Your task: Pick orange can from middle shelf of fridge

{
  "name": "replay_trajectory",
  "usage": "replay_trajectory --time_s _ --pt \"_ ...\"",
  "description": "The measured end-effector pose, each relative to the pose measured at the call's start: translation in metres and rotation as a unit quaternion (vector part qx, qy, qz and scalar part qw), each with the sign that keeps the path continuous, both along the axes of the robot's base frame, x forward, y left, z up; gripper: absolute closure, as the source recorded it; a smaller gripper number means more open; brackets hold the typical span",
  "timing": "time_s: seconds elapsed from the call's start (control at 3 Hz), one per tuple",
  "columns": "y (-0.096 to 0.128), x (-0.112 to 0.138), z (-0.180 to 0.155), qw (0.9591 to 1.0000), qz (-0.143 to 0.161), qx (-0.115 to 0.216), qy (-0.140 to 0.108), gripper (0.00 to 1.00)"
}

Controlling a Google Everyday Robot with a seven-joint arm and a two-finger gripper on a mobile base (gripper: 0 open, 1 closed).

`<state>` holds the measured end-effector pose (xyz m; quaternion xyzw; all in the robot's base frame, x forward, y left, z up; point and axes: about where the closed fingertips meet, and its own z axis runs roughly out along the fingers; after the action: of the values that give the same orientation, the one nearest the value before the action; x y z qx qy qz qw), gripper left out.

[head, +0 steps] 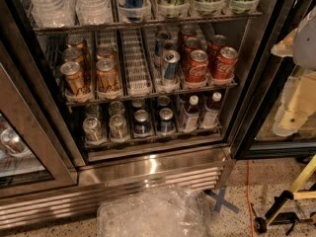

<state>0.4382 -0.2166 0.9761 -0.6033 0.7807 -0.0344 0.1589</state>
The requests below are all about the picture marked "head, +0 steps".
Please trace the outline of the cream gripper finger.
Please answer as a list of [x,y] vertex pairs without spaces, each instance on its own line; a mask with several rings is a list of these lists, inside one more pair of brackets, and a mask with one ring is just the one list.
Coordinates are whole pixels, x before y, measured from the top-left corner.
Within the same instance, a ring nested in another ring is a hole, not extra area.
[[294,29],[283,40],[275,44],[271,49],[271,54],[278,57],[292,57],[292,45],[296,32],[297,29]]

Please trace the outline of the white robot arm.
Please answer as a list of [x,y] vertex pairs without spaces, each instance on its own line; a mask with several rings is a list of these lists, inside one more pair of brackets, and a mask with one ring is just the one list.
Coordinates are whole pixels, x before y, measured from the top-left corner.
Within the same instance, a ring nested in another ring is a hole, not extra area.
[[298,78],[290,76],[284,85],[281,104],[276,111],[273,133],[287,137],[296,133],[316,112],[316,6],[271,54],[291,57],[305,69]]

